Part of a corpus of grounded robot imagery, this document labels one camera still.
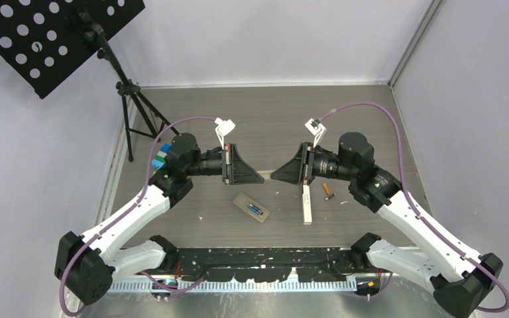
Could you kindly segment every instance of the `wall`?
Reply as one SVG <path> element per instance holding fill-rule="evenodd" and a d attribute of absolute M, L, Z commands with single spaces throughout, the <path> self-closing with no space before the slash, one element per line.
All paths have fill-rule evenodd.
<path fill-rule="evenodd" d="M 143 85 L 387 82 L 428 0 L 145 0 L 121 31 Z"/>
<path fill-rule="evenodd" d="M 509 1 L 446 1 L 395 92 L 434 215 L 509 291 Z"/>
<path fill-rule="evenodd" d="M 0 57 L 0 317 L 60 312 L 58 241 L 95 221 L 122 118 L 115 82 L 91 58 L 40 100 Z"/>

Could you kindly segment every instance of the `black tripod stand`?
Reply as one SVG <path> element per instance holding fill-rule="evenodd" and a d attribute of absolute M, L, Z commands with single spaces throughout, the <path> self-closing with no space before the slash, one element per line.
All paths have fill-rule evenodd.
<path fill-rule="evenodd" d="M 131 137 L 130 133 L 136 133 L 141 134 L 143 136 L 147 136 L 150 138 L 156 138 L 158 133 L 163 130 L 165 125 L 170 125 L 170 122 L 168 119 L 161 114 L 157 108 L 141 93 L 141 87 L 138 85 L 132 83 L 131 79 L 128 79 L 124 71 L 122 70 L 122 65 L 120 65 L 120 62 L 116 58 L 116 55 L 114 55 L 114 52 L 112 51 L 112 48 L 110 47 L 110 44 L 108 44 L 108 40 L 106 39 L 106 36 L 104 34 L 104 30 L 102 27 L 93 22 L 91 19 L 91 16 L 87 12 L 79 12 L 78 13 L 78 19 L 79 23 L 77 23 L 78 27 L 80 28 L 80 31 L 82 32 L 84 38 L 100 47 L 97 53 L 97 57 L 99 59 L 104 59 L 110 62 L 110 65 L 112 65 L 112 68 L 116 71 L 118 74 L 118 77 L 120 78 L 120 81 L 116 83 L 116 89 L 118 89 L 118 94 L 122 97 L 122 106 L 124 110 L 124 123 L 126 127 L 126 139 L 128 142 L 128 160 L 130 162 L 133 161 L 133 154 L 132 154 L 132 148 L 131 148 Z M 135 107 L 143 117 L 145 124 L 149 128 L 149 131 L 151 132 L 148 134 L 147 132 L 138 131 L 136 129 L 130 128 L 129 125 L 129 116 L 128 116 L 128 102 L 127 98 L 131 97 L 133 102 L 135 103 Z M 151 120 L 149 119 L 149 116 L 145 112 L 145 109 L 143 108 L 142 103 L 143 102 L 152 112 L 155 116 L 161 118 L 162 124 L 159 131 L 155 129 L 155 126 L 152 124 Z M 179 132 L 174 128 L 171 127 L 172 131 L 175 134 L 178 134 Z"/>

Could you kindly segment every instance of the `battery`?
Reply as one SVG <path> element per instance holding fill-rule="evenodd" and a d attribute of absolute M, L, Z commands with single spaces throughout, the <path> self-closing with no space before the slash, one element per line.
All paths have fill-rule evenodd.
<path fill-rule="evenodd" d="M 258 222 L 264 222 L 266 218 L 270 215 L 270 211 L 253 199 L 249 198 L 243 192 L 239 192 L 235 198 L 233 199 L 233 204 L 235 204 L 239 209 L 243 210 L 245 213 L 254 217 Z"/>

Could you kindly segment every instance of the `hole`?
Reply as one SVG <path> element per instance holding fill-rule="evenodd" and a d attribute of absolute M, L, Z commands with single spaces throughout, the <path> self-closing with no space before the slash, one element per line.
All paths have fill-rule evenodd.
<path fill-rule="evenodd" d="M 59 54 L 60 54 L 61 56 L 65 56 L 65 55 L 67 55 L 67 48 L 66 48 L 65 46 L 63 46 L 63 45 L 62 45 L 62 46 L 60 46 L 60 48 L 59 48 L 58 52 L 59 52 Z"/>
<path fill-rule="evenodd" d="M 44 23 L 46 19 L 44 18 L 44 15 L 42 13 L 37 13 L 34 15 L 34 22 L 37 24 L 37 25 L 41 25 Z"/>
<path fill-rule="evenodd" d="M 40 42 L 34 42 L 32 43 L 32 51 L 38 53 L 43 49 L 42 43 Z"/>
<path fill-rule="evenodd" d="M 54 59 L 51 58 L 51 57 L 47 57 L 44 60 L 44 64 L 46 64 L 46 66 L 48 66 L 50 68 L 50 67 L 52 67 L 54 65 Z"/>
<path fill-rule="evenodd" d="M 13 41 L 6 36 L 0 39 L 0 45 L 4 48 L 10 48 L 13 45 Z"/>
<path fill-rule="evenodd" d="M 11 8 L 10 5 L 2 5 L 1 6 L 1 14 L 5 17 L 5 18 L 10 18 L 13 16 L 13 8 Z"/>
<path fill-rule="evenodd" d="M 24 64 L 28 61 L 28 58 L 24 54 L 18 54 L 15 60 L 18 64 Z"/>
<path fill-rule="evenodd" d="M 37 68 L 33 68 L 30 71 L 30 77 L 31 78 L 39 78 L 40 77 L 40 70 L 38 70 Z"/>
<path fill-rule="evenodd" d="M 22 36 L 26 36 L 28 35 L 28 27 L 26 25 L 19 25 L 17 27 L 17 32 Z"/>
<path fill-rule="evenodd" d="M 60 12 L 60 5 L 55 2 L 50 2 L 50 11 L 52 11 L 52 13 Z"/>
<path fill-rule="evenodd" d="M 50 41 L 55 41 L 57 38 L 58 38 L 58 34 L 56 33 L 56 31 L 48 31 L 48 40 Z"/>

